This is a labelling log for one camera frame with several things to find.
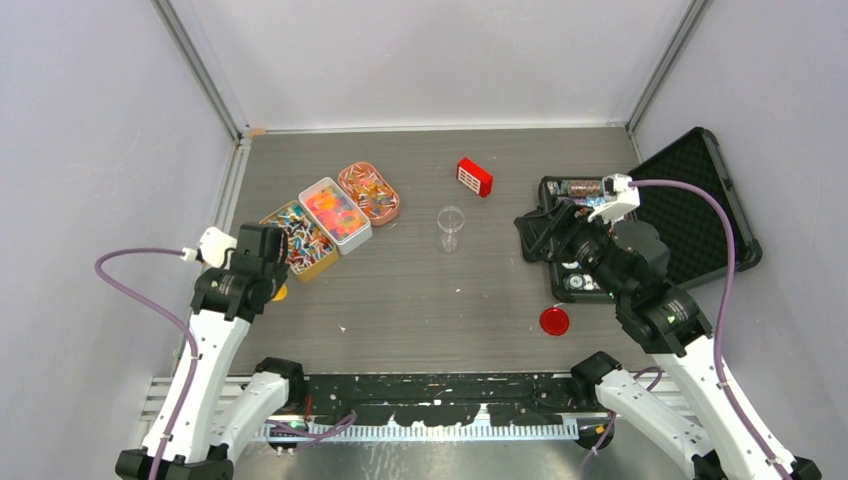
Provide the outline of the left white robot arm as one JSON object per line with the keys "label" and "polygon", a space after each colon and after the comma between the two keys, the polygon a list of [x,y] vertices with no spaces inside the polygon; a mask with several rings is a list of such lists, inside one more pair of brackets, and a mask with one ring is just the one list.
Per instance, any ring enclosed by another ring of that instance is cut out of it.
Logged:
{"label": "left white robot arm", "polygon": [[286,294],[288,238],[277,226],[246,223],[236,237],[208,228],[184,259],[207,269],[197,278],[186,347],[140,447],[119,454],[121,479],[230,479],[238,458],[277,411],[298,412],[307,398],[301,364],[263,359],[247,386],[219,412],[234,357],[265,306]]}

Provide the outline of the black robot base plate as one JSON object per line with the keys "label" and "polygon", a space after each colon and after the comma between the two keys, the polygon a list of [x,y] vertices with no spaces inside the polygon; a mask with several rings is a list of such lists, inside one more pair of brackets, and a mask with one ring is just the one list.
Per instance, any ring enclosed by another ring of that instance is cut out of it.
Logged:
{"label": "black robot base plate", "polygon": [[331,425],[354,412],[357,426],[554,425],[610,413],[568,373],[312,374],[279,415]]}

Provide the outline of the yellow plastic scoop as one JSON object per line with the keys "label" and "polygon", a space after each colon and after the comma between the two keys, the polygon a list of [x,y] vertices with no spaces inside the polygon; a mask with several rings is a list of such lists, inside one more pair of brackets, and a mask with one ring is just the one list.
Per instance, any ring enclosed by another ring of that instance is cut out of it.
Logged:
{"label": "yellow plastic scoop", "polygon": [[288,289],[285,285],[283,285],[278,289],[278,291],[276,292],[276,294],[272,298],[272,301],[273,302],[282,301],[286,298],[287,294],[288,294]]}

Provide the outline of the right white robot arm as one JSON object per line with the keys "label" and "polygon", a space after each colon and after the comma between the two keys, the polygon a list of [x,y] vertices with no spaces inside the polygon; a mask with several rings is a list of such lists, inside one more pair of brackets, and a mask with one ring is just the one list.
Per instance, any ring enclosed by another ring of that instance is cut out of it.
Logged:
{"label": "right white robot arm", "polygon": [[529,262],[575,262],[615,302],[622,330],[672,377],[695,416],[687,420],[599,351],[571,369],[574,403],[629,419],[691,479],[820,479],[810,459],[769,431],[715,358],[718,330],[687,291],[667,278],[668,247],[641,221],[598,220],[560,204],[515,218]]}

